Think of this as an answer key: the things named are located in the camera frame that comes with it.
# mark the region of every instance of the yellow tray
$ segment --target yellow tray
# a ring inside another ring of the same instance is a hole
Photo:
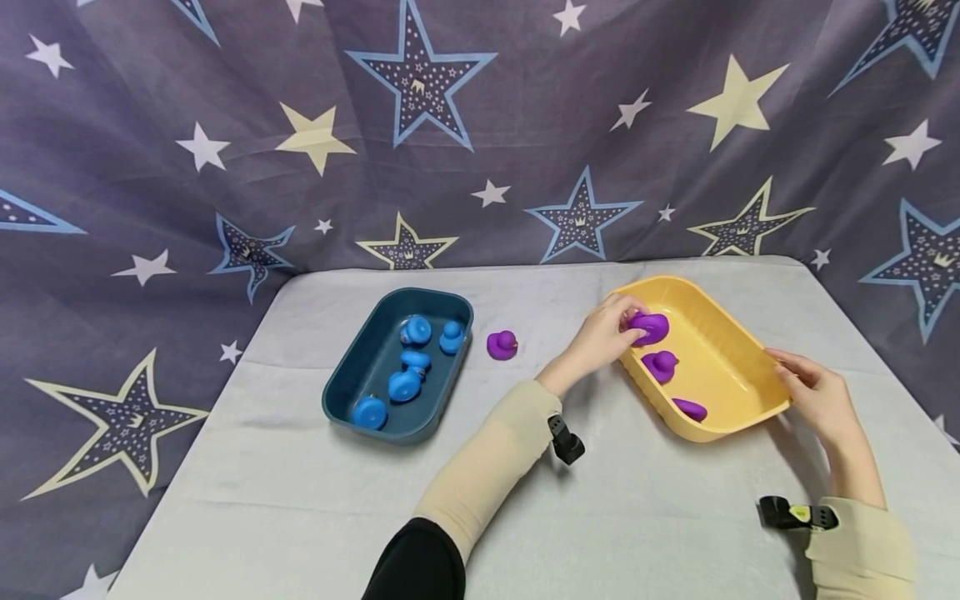
[[[656,276],[615,290],[644,302],[670,320],[670,333],[658,344],[628,349],[620,362],[667,426],[692,442],[713,442],[783,412],[790,395],[774,373],[776,361],[763,345],[693,282]],[[670,350],[677,355],[673,379],[663,384],[640,358]],[[707,407],[697,422],[677,408],[678,397]]]

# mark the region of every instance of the rubber duck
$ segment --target rubber duck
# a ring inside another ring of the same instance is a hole
[[[409,402],[420,393],[420,378],[412,371],[398,371],[387,381],[387,393],[394,402]]]
[[[433,327],[420,315],[414,315],[400,326],[400,343],[404,346],[423,346],[430,341]]]
[[[364,429],[383,429],[387,422],[387,405],[376,396],[363,396],[353,406],[350,422]]]
[[[670,333],[670,322],[667,321],[666,315],[636,313],[630,319],[630,329],[643,329],[647,332],[646,335],[634,342],[634,347],[652,346],[663,340],[667,333]]]
[[[642,362],[643,366],[647,368],[647,371],[654,376],[657,383],[663,385],[670,381],[670,379],[673,379],[673,373],[676,370],[677,363],[680,361],[677,360],[677,355],[673,352],[661,350],[660,352],[645,354],[643,358],[640,359],[640,362]]]
[[[456,321],[447,321],[440,336],[440,350],[453,356],[464,342],[464,327]]]
[[[416,350],[404,350],[401,352],[400,362],[403,363],[407,369],[419,375],[420,379],[426,377],[426,370],[430,368],[430,357]]]
[[[504,329],[487,336],[487,353],[495,360],[510,360],[516,356],[516,336],[510,329]]]
[[[696,402],[691,402],[681,398],[673,398],[673,403],[677,405],[677,408],[680,409],[680,412],[684,413],[698,423],[707,418],[707,408],[697,404]]]

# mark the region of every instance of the blue plastic tray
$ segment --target blue plastic tray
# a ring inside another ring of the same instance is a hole
[[[422,315],[433,326],[430,342],[418,351],[433,364],[417,398],[395,404],[387,394],[387,379],[402,370],[400,326],[413,315]],[[466,338],[453,356],[440,351],[440,334],[447,321],[459,321]],[[383,297],[367,318],[324,388],[324,413],[338,425],[392,444],[416,444],[437,430],[440,418],[464,364],[473,326],[473,307],[455,294],[401,288]],[[387,422],[379,431],[357,427],[350,414],[357,400],[377,396],[387,404]]]

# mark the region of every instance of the hand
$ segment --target hand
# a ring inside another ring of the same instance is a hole
[[[780,362],[777,376],[821,444],[838,446],[863,437],[843,375],[797,354],[773,348],[766,351]]]
[[[637,312],[650,311],[633,296],[607,296],[590,311],[570,345],[543,369],[537,380],[552,394],[562,396],[584,376],[609,365],[646,334],[642,329],[627,326]]]

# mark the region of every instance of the plastic tray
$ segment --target plastic tray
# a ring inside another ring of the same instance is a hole
[[[620,362],[667,426],[692,442],[712,442],[770,419],[790,405],[790,395],[774,373],[776,361],[763,345],[693,282],[674,276],[635,281],[616,290],[642,300],[651,312],[670,320],[670,333],[652,346],[631,348]],[[680,363],[666,384],[646,370],[640,358],[670,350]],[[707,407],[697,422],[671,398]]]
[[[433,326],[433,337],[422,348],[432,365],[420,395],[404,404],[395,404],[387,394],[387,379],[401,371],[400,326],[412,315],[422,315]],[[444,323],[456,320],[464,326],[466,338],[453,356],[440,351],[438,340]],[[326,382],[324,413],[338,425],[392,444],[416,444],[437,430],[457,375],[463,367],[473,325],[473,307],[455,294],[401,288],[383,297],[350,344],[340,364]],[[387,404],[387,422],[380,430],[357,427],[350,414],[357,400],[377,396]]]

